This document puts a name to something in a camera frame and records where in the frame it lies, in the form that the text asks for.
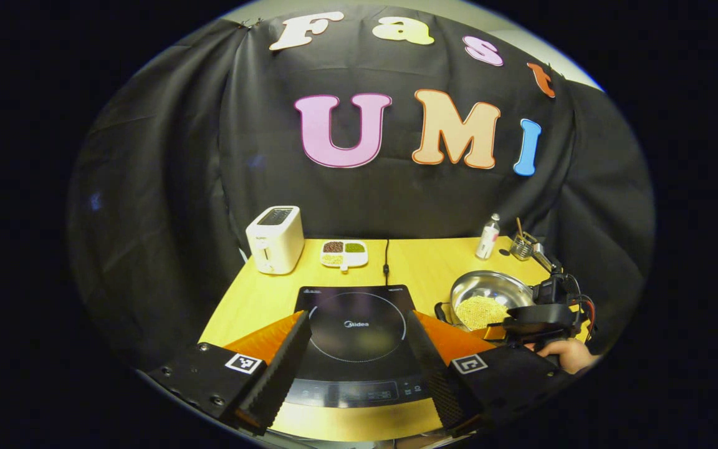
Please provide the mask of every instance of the power cord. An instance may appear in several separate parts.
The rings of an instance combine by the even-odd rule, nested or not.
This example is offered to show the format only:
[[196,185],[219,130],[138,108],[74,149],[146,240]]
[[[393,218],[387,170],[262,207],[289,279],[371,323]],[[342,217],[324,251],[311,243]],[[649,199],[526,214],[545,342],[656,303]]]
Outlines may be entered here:
[[384,248],[384,285],[390,285],[390,265],[387,263],[388,250],[390,250],[390,239],[387,239],[387,247]]

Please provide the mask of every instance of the yellow table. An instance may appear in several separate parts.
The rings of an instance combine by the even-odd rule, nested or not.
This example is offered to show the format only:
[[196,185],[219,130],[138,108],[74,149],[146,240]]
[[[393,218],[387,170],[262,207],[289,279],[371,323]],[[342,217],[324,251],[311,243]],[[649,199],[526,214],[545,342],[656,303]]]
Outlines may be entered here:
[[[242,268],[212,314],[199,341],[224,346],[294,312],[299,288],[363,287],[384,285],[384,239],[364,241],[368,248],[365,266],[325,267],[320,263],[324,239],[307,239],[295,270],[290,274],[266,275],[257,271],[253,259]],[[476,258],[478,238],[394,239],[388,248],[390,284],[408,287],[419,312],[434,316],[434,304],[447,302],[450,290],[462,274],[493,270],[520,279],[528,285],[547,279],[549,273],[534,259],[519,261],[503,256],[511,240],[498,238],[487,261]],[[456,322],[450,307],[448,319]],[[586,338],[586,329],[577,336]],[[381,407],[330,408],[283,403],[271,429],[290,435],[331,441],[380,441],[410,437],[442,427],[433,400]]]

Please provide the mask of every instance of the midea logo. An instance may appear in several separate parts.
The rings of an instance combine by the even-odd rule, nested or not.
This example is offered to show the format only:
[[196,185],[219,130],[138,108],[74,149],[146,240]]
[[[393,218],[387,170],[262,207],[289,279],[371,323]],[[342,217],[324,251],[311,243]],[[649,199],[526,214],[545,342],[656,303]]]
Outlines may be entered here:
[[370,324],[368,323],[354,323],[353,321],[345,321],[345,327],[368,327]]

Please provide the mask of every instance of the stainless steel bowl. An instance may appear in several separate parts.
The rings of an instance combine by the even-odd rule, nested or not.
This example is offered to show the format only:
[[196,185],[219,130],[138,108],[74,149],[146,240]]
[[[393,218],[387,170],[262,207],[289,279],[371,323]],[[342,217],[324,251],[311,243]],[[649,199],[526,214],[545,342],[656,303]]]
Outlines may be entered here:
[[[512,278],[504,273],[493,271],[469,272],[456,279],[451,288],[451,309],[453,316],[456,316],[456,307],[465,299],[473,296],[486,296],[491,301],[497,301],[506,306],[507,309],[514,307],[525,307],[533,305],[533,290],[519,279]],[[461,323],[455,323],[456,327],[469,330]]]

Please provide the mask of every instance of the induction cooktop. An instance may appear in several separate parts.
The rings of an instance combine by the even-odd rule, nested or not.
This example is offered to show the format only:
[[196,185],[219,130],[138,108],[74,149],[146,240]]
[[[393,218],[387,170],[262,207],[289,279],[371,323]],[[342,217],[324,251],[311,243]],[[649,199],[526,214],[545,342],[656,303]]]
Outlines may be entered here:
[[312,338],[285,401],[350,408],[428,398],[406,340],[412,309],[405,285],[301,287],[295,310],[310,311]]

